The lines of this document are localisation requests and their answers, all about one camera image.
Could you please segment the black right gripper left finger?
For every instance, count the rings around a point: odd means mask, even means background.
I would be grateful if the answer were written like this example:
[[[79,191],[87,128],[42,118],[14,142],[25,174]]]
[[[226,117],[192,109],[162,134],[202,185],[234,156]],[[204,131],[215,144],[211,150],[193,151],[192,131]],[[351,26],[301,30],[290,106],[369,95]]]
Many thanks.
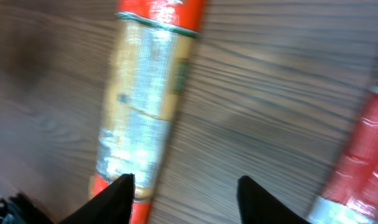
[[[134,199],[134,175],[124,174],[60,224],[128,224]]]

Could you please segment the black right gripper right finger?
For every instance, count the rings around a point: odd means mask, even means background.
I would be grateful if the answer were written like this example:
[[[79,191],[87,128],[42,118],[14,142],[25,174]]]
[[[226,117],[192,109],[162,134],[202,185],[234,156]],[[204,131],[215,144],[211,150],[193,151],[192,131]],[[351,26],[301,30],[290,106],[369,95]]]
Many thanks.
[[[309,224],[246,175],[237,182],[237,203],[242,224]]]

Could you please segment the small red white item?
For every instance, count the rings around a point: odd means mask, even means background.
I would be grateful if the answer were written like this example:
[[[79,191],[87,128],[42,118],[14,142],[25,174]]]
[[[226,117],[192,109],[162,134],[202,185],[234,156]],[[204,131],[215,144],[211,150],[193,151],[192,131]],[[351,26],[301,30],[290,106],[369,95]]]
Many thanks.
[[[351,138],[307,220],[375,223],[378,215],[378,57],[374,83]]]

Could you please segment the red orange snack bag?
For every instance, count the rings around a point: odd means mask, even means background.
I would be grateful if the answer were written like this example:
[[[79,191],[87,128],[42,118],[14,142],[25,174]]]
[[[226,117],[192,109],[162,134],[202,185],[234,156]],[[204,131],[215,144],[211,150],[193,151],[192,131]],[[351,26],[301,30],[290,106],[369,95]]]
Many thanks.
[[[146,223],[205,0],[122,0],[104,94],[93,193],[133,174],[131,223]]]

